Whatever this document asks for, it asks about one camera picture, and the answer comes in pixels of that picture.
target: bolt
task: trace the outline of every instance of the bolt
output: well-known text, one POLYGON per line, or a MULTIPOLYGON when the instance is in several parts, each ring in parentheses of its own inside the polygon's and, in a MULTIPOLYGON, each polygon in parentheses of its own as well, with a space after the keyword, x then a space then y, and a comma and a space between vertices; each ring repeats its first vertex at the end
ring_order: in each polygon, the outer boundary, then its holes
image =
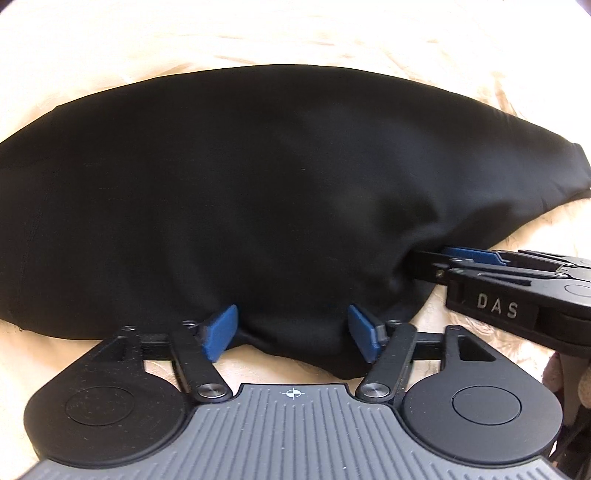
POLYGON ((390 389, 381 383, 366 383, 361 385, 359 391, 369 398, 383 398, 390 394, 390 389))
POLYGON ((228 393, 228 389, 219 383, 206 383, 197 387, 197 393, 204 398, 221 398, 228 393))

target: white lettering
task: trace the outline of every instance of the white lettering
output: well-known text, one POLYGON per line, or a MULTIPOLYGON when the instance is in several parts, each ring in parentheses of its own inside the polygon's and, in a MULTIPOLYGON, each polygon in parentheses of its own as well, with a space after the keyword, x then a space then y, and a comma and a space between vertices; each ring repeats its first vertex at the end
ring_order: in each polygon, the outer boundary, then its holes
POLYGON ((512 301, 509 304, 509 313, 507 314, 507 316, 510 319, 514 319, 515 317, 517 317, 517 307, 518 305, 514 301, 512 301))
POLYGON ((499 314, 501 313, 501 299, 497 299, 495 304, 492 306, 491 313, 497 311, 499 314))
POLYGON ((486 307, 487 302, 488 297, 486 296, 486 294, 481 293, 480 295, 478 295, 478 308, 483 309, 484 307, 486 307))

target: cream fabric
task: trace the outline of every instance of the cream fabric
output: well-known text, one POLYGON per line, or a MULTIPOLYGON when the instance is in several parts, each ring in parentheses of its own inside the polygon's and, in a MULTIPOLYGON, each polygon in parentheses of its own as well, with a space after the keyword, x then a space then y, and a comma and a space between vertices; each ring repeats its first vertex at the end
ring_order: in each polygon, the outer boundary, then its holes
MULTIPOLYGON (((571 0, 15 0, 0 14, 0 140, 55 106, 154 76, 265 63, 353 67, 436 85, 526 118, 591 157, 591 17, 571 0)), ((500 247, 591 258, 591 201, 560 207, 500 247)), ((551 352, 450 314, 437 288, 415 322, 473 329, 536 378, 551 352)), ((95 342, 0 323, 0 479, 36 461, 22 426, 35 390, 95 342)), ((337 381, 242 347, 241 382, 337 381)), ((147 369, 172 379, 170 365, 147 369)), ((417 365, 413 380, 436 371, 417 365)), ((354 388, 356 381, 351 382, 354 388)))

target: blue pad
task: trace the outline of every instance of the blue pad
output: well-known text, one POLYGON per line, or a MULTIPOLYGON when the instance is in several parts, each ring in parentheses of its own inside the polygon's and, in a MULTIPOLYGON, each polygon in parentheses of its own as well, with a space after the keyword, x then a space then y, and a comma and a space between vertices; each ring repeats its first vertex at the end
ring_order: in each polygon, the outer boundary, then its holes
POLYGON ((503 261, 501 256, 497 252, 491 252, 490 250, 477 250, 476 248, 456 248, 456 247, 445 247, 441 253, 443 255, 449 255, 450 257, 457 258, 470 258, 476 263, 484 263, 486 265, 500 265, 506 267, 507 263, 503 261))
POLYGON ((349 332, 363 358, 367 363, 373 364, 382 352, 375 327, 355 305, 349 305, 348 324, 349 332))
POLYGON ((238 307, 231 305, 201 328, 203 353, 210 362, 224 353, 238 329, 238 307))

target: gray panel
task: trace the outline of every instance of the gray panel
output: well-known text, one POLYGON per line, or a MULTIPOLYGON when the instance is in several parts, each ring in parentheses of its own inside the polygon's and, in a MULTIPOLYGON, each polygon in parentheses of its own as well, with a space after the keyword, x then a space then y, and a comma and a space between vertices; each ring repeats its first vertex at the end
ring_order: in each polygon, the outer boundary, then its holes
POLYGON ((510 468, 458 465, 413 441, 388 407, 361 403, 344 385, 293 389, 244 385, 233 400, 199 407, 176 441, 132 465, 83 470, 42 460, 22 480, 566 479, 541 458, 510 468))

